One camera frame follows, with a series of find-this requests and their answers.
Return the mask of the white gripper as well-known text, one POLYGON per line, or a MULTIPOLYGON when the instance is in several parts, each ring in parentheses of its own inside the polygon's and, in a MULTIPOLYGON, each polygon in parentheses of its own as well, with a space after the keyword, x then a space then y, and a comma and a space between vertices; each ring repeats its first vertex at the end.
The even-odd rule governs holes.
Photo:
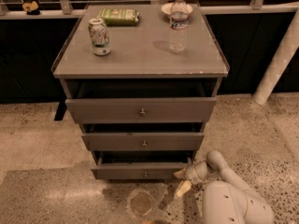
POLYGON ((181 198, 185 193, 187 193, 191 188, 192 184, 197 185, 203 182, 207 177, 207 165, 205 161, 194 163, 187 169, 183 168, 179 171, 174 172, 174 177, 178 179, 187 180, 181 181, 178 188, 175 191, 174 198, 181 198))

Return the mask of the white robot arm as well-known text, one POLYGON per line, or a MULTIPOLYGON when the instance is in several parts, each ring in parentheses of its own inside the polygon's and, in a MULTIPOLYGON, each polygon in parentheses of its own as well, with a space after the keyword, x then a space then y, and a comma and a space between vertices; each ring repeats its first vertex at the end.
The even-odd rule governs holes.
POLYGON ((203 224, 274 224, 274 212, 267 201, 236 174, 217 150, 204 161, 174 173, 181 179, 174 194, 182 197, 193 186, 217 175, 221 181, 209 183, 203 193, 203 224))

